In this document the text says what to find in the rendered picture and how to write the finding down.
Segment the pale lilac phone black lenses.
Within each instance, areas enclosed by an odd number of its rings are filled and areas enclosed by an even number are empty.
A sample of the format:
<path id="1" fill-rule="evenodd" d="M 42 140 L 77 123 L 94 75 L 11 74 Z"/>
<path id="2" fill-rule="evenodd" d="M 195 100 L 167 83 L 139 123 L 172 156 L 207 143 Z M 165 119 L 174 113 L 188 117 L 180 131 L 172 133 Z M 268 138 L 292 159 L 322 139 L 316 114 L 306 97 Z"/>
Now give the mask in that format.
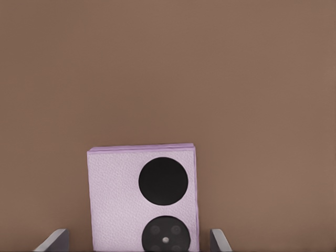
<path id="1" fill-rule="evenodd" d="M 95 147 L 87 153 L 97 252 L 197 252 L 191 143 Z"/>

